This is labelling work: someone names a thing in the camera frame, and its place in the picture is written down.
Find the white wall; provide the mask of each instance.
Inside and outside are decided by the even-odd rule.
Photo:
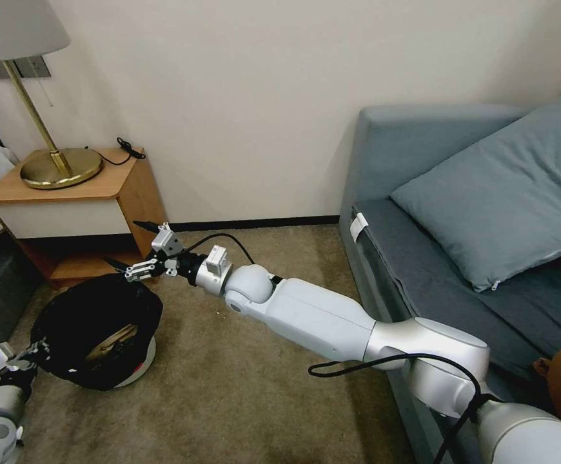
[[[561,92],[557,0],[52,0],[61,146],[145,146],[172,221],[336,214],[367,105]],[[9,82],[0,136],[42,146]]]

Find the gold lamp stand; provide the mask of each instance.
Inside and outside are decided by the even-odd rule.
[[[80,184],[98,174],[102,169],[100,155],[84,148],[58,149],[25,90],[14,62],[5,60],[3,66],[48,146],[48,150],[35,153],[23,162],[21,179],[32,188],[57,189]]]

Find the black trash bag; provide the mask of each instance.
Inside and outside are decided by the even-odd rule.
[[[162,315],[160,298],[140,282],[107,274],[54,298],[31,329],[48,355],[38,366],[95,390],[110,390],[145,361]]]

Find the wall socket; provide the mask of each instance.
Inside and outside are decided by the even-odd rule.
[[[46,61],[41,56],[18,58],[14,60],[16,69],[20,77],[50,77],[50,71],[46,66]],[[0,61],[0,79],[9,79],[10,76]]]

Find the power cord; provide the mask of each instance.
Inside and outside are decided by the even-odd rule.
[[[250,256],[249,252],[246,250],[246,248],[244,247],[244,245],[242,245],[242,243],[235,238],[233,235],[225,233],[225,232],[218,232],[218,233],[214,233],[211,235],[208,235],[205,238],[202,238],[201,240],[199,240],[197,243],[195,243],[194,245],[189,246],[188,248],[184,248],[182,251],[180,251],[179,253],[176,253],[174,255],[170,255],[167,256],[167,259],[171,259],[171,258],[175,258],[183,253],[188,253],[189,251],[194,250],[196,247],[203,245],[205,242],[207,242],[208,240],[211,240],[215,237],[229,237],[230,239],[232,239],[242,250],[242,252],[244,252],[244,254],[246,255],[246,258],[250,261],[250,264],[254,264],[255,261],[254,259]]]
[[[459,364],[459,363],[457,363],[453,360],[450,360],[450,359],[445,358],[443,356],[438,356],[436,354],[407,353],[407,354],[396,354],[394,356],[387,356],[385,358],[380,358],[380,359],[376,359],[376,360],[369,361],[369,362],[366,362],[366,363],[361,363],[361,364],[358,364],[358,365],[355,365],[355,366],[347,367],[345,369],[341,369],[339,371],[333,371],[333,372],[317,372],[316,369],[321,369],[323,367],[330,367],[330,366],[339,364],[338,361],[332,361],[332,362],[321,363],[321,364],[314,364],[314,365],[312,365],[311,367],[308,368],[308,373],[310,375],[312,375],[313,377],[319,377],[319,378],[339,377],[339,376],[349,374],[351,372],[361,371],[363,369],[367,369],[369,367],[373,367],[373,366],[383,364],[383,363],[387,363],[387,362],[391,362],[391,361],[399,361],[399,360],[406,360],[406,359],[420,359],[420,358],[441,361],[441,362],[444,362],[446,364],[450,364],[451,366],[456,367],[458,370],[463,372],[469,378],[470,382],[474,386],[474,395],[472,396],[471,401],[467,405],[467,408],[465,409],[463,414],[461,414],[461,417],[450,428],[450,430],[446,434],[446,437],[444,437],[444,441],[442,442],[440,448],[438,449],[437,454],[435,455],[435,459],[433,460],[433,464],[439,464],[440,462],[442,462],[442,459],[444,458],[444,455],[446,454],[446,451],[450,448],[450,445],[451,445],[452,441],[455,439],[455,436],[457,436],[461,427],[463,427],[463,424],[465,424],[465,422],[467,422],[468,419],[471,419],[472,422],[476,422],[477,421],[476,414],[477,414],[479,408],[483,404],[485,404],[487,401],[498,401],[498,402],[500,401],[498,398],[496,398],[492,394],[482,393],[481,390],[480,390],[480,384],[479,384],[478,380],[476,379],[474,374],[472,374],[472,372],[470,372],[466,367],[462,366],[461,364]]]
[[[126,158],[126,159],[124,159],[123,161],[120,161],[120,162],[111,161],[110,159],[106,158],[99,151],[93,150],[93,149],[89,148],[88,146],[86,146],[85,149],[95,151],[98,155],[100,155],[100,158],[102,158],[107,163],[112,164],[113,166],[121,166],[122,164],[126,164],[128,161],[130,161],[130,158],[136,158],[136,159],[147,158],[147,156],[145,154],[139,153],[138,151],[133,149],[132,144],[130,144],[130,142],[127,142],[126,140],[122,139],[121,137],[117,138],[117,143],[119,144],[121,149],[124,150],[125,152],[127,152],[127,154],[128,154],[128,158]]]

